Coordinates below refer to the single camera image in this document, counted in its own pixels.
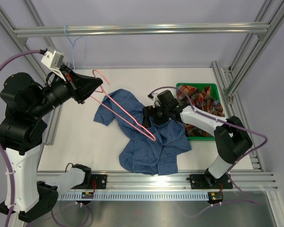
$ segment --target green plastic tray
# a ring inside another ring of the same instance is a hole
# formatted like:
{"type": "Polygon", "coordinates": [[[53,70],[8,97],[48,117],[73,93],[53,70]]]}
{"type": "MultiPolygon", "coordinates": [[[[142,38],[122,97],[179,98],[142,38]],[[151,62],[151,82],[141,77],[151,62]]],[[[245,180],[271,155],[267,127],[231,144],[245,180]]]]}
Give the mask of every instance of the green plastic tray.
{"type": "MultiPolygon", "coordinates": [[[[218,88],[216,84],[177,83],[176,86],[179,87],[180,85],[190,85],[190,86],[200,89],[201,91],[203,90],[204,87],[210,85],[212,87],[212,90],[211,90],[212,97],[220,101],[218,88]]],[[[188,140],[214,140],[214,137],[188,136],[187,138],[188,140]]]]}

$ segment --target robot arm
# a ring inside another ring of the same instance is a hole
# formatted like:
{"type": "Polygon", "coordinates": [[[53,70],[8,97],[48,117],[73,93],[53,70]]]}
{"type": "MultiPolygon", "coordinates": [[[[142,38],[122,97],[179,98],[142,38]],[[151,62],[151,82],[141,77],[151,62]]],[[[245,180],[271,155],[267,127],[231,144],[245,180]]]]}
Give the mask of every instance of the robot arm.
{"type": "MultiPolygon", "coordinates": [[[[63,64],[64,55],[58,50],[49,48],[42,53],[41,62],[55,74],[51,84],[46,83],[42,87],[22,72],[8,77],[0,93],[7,104],[6,118],[0,125],[0,143],[14,171],[13,212],[18,212],[18,218],[25,222],[49,212],[58,196],[72,187],[86,188],[90,185],[91,169],[78,164],[52,181],[36,182],[42,134],[47,127],[42,117],[70,98],[83,104],[103,83],[101,79],[73,72],[63,64]]],[[[8,213],[12,193],[8,177],[8,193],[6,200],[0,204],[1,213],[8,213]]]]}
{"type": "Polygon", "coordinates": [[[227,172],[227,170],[242,156],[251,146],[252,141],[247,132],[230,127],[217,119],[244,127],[241,120],[232,116],[224,118],[210,113],[192,110],[189,102],[181,102],[173,97],[169,90],[160,94],[149,95],[154,100],[154,105],[143,109],[145,127],[151,127],[149,117],[153,117],[156,125],[163,124],[169,119],[192,124],[215,137],[218,157],[205,171],[204,179],[209,187],[212,187],[227,172]]]}

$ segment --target white platform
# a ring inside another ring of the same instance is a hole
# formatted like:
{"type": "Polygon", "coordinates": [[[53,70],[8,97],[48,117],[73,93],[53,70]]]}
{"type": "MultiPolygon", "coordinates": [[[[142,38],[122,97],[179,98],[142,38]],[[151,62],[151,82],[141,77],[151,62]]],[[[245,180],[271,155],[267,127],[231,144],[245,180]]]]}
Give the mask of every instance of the white platform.
{"type": "MultiPolygon", "coordinates": [[[[216,83],[211,68],[192,69],[126,69],[101,70],[111,85],[104,82],[108,93],[123,88],[131,91],[144,105],[151,105],[147,95],[155,88],[175,86],[178,82],[216,83]]],[[[85,70],[85,75],[92,75],[85,70]]],[[[102,100],[103,94],[94,93],[102,100]]],[[[124,171],[119,164],[119,154],[129,139],[114,120],[109,126],[93,122],[99,104],[88,99],[84,105],[73,99],[62,108],[54,145],[45,146],[38,170],[60,171],[67,163],[79,163],[93,171],[124,171]]],[[[180,170],[205,170],[217,157],[215,141],[191,141],[192,150],[177,157],[180,170]]],[[[242,159],[234,169],[252,169],[249,157],[242,159]]]]}

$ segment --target red plaid cloth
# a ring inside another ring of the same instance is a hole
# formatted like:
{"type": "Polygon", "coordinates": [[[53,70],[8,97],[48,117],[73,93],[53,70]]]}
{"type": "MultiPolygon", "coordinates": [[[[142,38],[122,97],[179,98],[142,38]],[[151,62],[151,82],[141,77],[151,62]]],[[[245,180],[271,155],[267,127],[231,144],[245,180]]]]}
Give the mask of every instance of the red plaid cloth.
{"type": "MultiPolygon", "coordinates": [[[[192,100],[193,105],[205,112],[210,114],[224,117],[223,108],[219,100],[213,98],[211,96],[211,86],[206,86],[202,91],[198,88],[189,86],[189,85],[180,85],[178,87],[183,92],[185,92],[192,100]]],[[[179,102],[188,101],[187,97],[181,91],[177,91],[177,100],[179,102]]],[[[201,136],[201,137],[211,137],[209,133],[191,125],[191,124],[184,124],[186,130],[186,136],[201,136]]]]}

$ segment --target blue string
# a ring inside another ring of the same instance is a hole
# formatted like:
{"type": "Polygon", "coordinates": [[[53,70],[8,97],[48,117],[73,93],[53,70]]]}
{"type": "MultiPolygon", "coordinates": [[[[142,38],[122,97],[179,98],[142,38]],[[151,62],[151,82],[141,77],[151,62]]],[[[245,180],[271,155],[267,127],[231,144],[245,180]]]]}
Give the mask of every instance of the blue string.
{"type": "Polygon", "coordinates": [[[74,42],[72,42],[71,39],[69,38],[69,35],[68,35],[67,32],[66,32],[66,28],[67,28],[67,25],[64,25],[64,34],[66,35],[66,38],[70,41],[71,47],[72,47],[72,64],[73,64],[73,67],[74,67],[74,70],[75,70],[76,68],[75,68],[75,60],[74,60],[74,57],[75,57],[76,41],[77,41],[78,39],[82,38],[82,36],[80,36],[79,38],[75,39],[74,42]]]}

